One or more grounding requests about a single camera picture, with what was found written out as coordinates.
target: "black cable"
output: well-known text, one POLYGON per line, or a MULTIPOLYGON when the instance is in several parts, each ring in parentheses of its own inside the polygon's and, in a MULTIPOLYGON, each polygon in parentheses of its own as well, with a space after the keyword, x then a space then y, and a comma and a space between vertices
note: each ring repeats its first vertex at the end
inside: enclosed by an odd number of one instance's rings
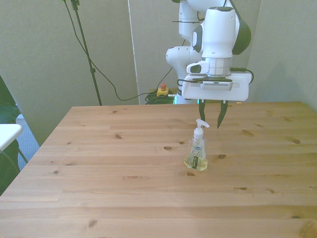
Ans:
MULTIPOLYGON (((75 25, 74 25, 73 19, 72 19, 72 17, 71 17, 69 8, 68 8, 68 6, 67 6, 67 3, 66 3, 65 0, 63 0, 63 1, 64 1, 65 5, 66 5, 67 11, 68 11, 68 14, 69 14, 69 17, 70 17, 70 21, 71 21, 71 24, 72 24, 73 29, 74 29, 75 36, 76 36, 76 38, 77 38, 77 40, 78 40, 78 42, 79 42, 81 48, 83 49, 83 51, 85 52, 85 54, 88 56, 88 54, 87 54, 85 48, 83 47, 82 43, 80 42, 80 40, 79 40, 79 38, 78 38, 78 36, 77 36, 76 29, 75 29, 75 25)), ((132 99, 134 99, 134 98, 137 98, 137 97, 139 97, 139 96, 141 96, 141 95, 149 94, 149 93, 141 93, 141 94, 139 94, 139 95, 137 95, 137 96, 135 96, 135 97, 133 97, 133 98, 121 99, 121 98, 118 96, 118 94, 117 94, 117 90, 116 90, 115 85, 98 69, 98 67, 94 64, 94 62, 93 62, 91 59, 90 59, 90 61, 91 61, 92 65, 96 68, 96 70, 98 70, 98 72, 99 72, 103 77, 105 77, 106 80, 108 80, 108 82, 113 86, 115 95, 117 96, 117 98, 118 98, 120 101, 128 101, 128 100, 132 100, 132 99)))
POLYGON ((179 81, 181 81, 181 82, 188 82, 188 83, 201 83, 202 82, 202 80, 199 80, 199 79, 197 79, 197 80, 192 80, 192 81, 190 81, 190 80, 185 80, 185 79, 178 79, 177 80, 177 85, 178 86, 182 86, 182 85, 180 85, 178 82, 179 81))
POLYGON ((157 86, 157 89, 159 88, 159 85, 160 85, 160 83, 162 83, 162 81, 165 79, 165 77, 169 74, 169 72, 171 72, 171 70, 173 69, 173 67, 172 68, 170 68, 170 70, 166 73, 166 75, 162 78, 162 80, 158 83, 158 86, 157 86))
POLYGON ((157 90, 151 92, 145 97, 146 105, 147 104, 169 104, 174 101, 174 97, 169 97, 168 95, 160 95, 157 97, 157 90))
POLYGON ((253 82, 253 79, 254 79, 254 74, 253 74, 253 72, 252 72, 251 70, 246 69, 246 71, 247 71, 247 72, 250 72, 251 75, 252 75, 251 82, 249 83, 249 84, 251 84, 251 83, 253 82))
POLYGON ((232 72, 237 72, 237 71, 239 71, 239 72, 245 72, 245 71, 250 72, 251 75, 252 75, 252 79, 251 79, 251 82, 249 84, 251 84, 253 82, 253 80, 254 80, 254 74, 249 69, 246 69, 246 68, 230 68, 230 71, 232 71, 232 72))
POLYGON ((178 22, 178 23, 200 23, 199 21, 172 21, 172 22, 178 22))
POLYGON ((199 13, 199 12, 197 11, 197 19, 198 19, 199 21, 204 21, 204 18, 199 19, 198 13, 199 13))

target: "floor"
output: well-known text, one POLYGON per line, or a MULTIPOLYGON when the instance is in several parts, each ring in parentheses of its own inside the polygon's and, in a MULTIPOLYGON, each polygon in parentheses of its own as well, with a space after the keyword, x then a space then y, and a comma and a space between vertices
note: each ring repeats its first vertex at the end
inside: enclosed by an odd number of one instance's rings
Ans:
MULTIPOLYGON (((26 157, 26 159, 29 161, 40 147, 38 143, 36 142, 25 119, 18 117, 16 119, 16 123, 21 125, 23 128, 22 134, 19 135, 19 137, 17 138, 19 142, 19 148, 24 154, 24 156, 26 157)), ((22 170, 24 166, 26 165, 25 161, 23 160, 20 154, 18 156, 18 164, 19 164, 20 170, 22 170)))

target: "microphone stand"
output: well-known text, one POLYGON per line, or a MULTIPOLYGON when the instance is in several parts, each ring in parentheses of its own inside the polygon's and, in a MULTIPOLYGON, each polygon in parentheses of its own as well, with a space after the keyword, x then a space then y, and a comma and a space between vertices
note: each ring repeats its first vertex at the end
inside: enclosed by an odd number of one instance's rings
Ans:
POLYGON ((95 89, 96 89, 96 94, 97 94, 97 97, 98 97, 99 105, 102 106, 101 98, 100 98, 100 94, 99 94, 99 90, 98 90, 98 86, 97 86, 97 82, 96 82, 96 77, 95 77, 96 69, 94 69, 92 64, 91 64, 91 59, 89 57, 88 48, 87 48, 87 44, 86 44, 83 28, 81 26, 79 15, 78 15, 78 6, 77 5, 79 5, 79 0, 71 0, 71 5, 72 5, 72 7, 73 7, 73 9, 74 9, 74 11, 76 13, 78 25, 79 25, 79 28, 80 28, 80 33, 81 33, 81 36, 83 38, 83 43, 84 43, 84 46, 85 46, 85 52, 86 52, 86 55, 87 55, 87 58, 88 58, 89 66, 90 66, 90 73, 91 73, 91 75, 93 77, 93 81, 94 81, 94 85, 95 85, 95 89))

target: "yellow liquid soap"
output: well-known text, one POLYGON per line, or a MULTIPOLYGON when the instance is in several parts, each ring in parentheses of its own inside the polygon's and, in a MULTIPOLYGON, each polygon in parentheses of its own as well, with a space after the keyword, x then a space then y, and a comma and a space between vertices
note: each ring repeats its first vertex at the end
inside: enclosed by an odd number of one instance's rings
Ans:
POLYGON ((195 167, 195 161, 193 158, 191 157, 186 157, 185 160, 184 160, 184 163, 185 165, 192 169, 192 170, 196 170, 196 171, 203 171, 207 168, 207 165, 208 165, 208 160, 206 158, 202 158, 202 157, 198 157, 198 160, 197 160, 197 167, 195 167))

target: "bottle label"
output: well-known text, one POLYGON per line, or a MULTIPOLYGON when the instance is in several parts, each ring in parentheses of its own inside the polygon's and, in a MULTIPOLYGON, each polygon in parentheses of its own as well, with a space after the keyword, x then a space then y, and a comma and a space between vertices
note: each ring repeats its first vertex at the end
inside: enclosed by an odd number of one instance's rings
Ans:
POLYGON ((198 156, 194 156, 194 160, 193 160, 193 169, 197 169, 197 164, 198 164, 198 156))

